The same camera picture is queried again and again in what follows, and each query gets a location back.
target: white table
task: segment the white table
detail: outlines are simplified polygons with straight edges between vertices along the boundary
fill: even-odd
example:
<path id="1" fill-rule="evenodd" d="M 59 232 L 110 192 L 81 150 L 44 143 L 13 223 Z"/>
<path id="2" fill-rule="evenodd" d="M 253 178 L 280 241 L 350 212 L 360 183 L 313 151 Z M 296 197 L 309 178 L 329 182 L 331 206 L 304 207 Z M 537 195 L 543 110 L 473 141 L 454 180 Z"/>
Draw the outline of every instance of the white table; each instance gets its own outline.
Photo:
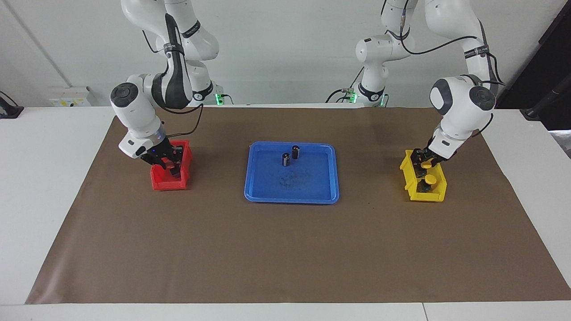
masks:
<path id="1" fill-rule="evenodd" d="M 0 120 L 0 320 L 571 319 L 571 302 L 24 306 L 113 115 L 109 107 L 29 108 L 17 120 Z M 518 111 L 496 111 L 484 138 L 571 284 L 571 160 Z"/>

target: blue tray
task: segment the blue tray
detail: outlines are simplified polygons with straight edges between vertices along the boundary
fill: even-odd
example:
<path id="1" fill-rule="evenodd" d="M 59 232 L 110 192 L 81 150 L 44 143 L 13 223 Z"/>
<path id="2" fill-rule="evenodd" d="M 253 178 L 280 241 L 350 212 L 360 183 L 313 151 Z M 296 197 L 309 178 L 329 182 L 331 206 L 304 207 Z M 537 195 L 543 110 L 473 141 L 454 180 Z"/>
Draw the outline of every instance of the blue tray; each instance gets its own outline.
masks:
<path id="1" fill-rule="evenodd" d="M 299 159 L 282 155 L 300 147 Z M 250 146 L 244 196 L 252 202 L 334 204 L 339 200 L 335 149 L 328 144 L 256 142 Z"/>

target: white wall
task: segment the white wall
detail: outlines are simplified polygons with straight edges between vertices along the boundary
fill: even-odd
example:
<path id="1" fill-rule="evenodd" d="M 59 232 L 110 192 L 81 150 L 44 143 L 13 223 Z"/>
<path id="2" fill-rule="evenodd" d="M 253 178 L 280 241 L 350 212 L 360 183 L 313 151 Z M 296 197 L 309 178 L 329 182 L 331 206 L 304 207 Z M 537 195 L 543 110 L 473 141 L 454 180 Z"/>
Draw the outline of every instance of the white wall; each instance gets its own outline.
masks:
<path id="1" fill-rule="evenodd" d="M 479 0 L 482 20 L 504 81 L 514 80 L 566 0 Z M 24 27 L 7 9 L 13 8 Z M 383 0 L 194 0 L 203 26 L 219 40 L 207 62 L 212 78 L 236 103 L 323 102 L 347 87 L 360 69 L 355 44 L 382 34 Z M 446 39 L 431 34 L 419 1 L 412 32 L 417 49 Z M 99 104 L 127 76 L 158 73 L 142 33 L 123 16 L 119 0 L 0 0 L 0 90 L 21 105 L 48 105 L 50 86 L 66 82 L 26 35 L 26 28 L 73 86 L 89 86 Z M 427 106 L 440 77 L 466 71 L 458 45 L 388 63 L 391 106 Z"/>

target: brown mat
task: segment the brown mat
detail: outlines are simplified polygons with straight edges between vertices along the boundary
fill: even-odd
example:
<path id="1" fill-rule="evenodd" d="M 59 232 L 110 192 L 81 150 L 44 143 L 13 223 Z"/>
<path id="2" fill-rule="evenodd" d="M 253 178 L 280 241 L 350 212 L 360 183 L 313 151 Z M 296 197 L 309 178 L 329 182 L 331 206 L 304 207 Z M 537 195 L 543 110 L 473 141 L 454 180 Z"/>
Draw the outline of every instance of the brown mat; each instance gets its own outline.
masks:
<path id="1" fill-rule="evenodd" d="M 161 113 L 171 133 L 194 116 Z M 444 203 L 407 200 L 399 165 L 433 110 L 205 109 L 190 190 L 155 192 L 114 120 L 28 303 L 569 300 L 571 291 L 488 146 L 444 165 Z M 243 195 L 256 141 L 330 143 L 341 200 Z"/>

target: yellow round cap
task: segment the yellow round cap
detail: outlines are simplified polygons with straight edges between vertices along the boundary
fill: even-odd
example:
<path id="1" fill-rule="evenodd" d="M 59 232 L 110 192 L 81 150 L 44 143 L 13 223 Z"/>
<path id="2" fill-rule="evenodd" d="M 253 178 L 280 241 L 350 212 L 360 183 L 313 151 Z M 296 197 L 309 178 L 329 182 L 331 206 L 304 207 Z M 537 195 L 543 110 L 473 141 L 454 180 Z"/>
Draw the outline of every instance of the yellow round cap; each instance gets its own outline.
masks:
<path id="1" fill-rule="evenodd" d="M 438 180 L 436 179 L 436 176 L 434 175 L 426 175 L 426 177 L 424 178 L 424 181 L 428 184 L 428 185 L 435 185 L 436 183 L 438 183 Z"/>

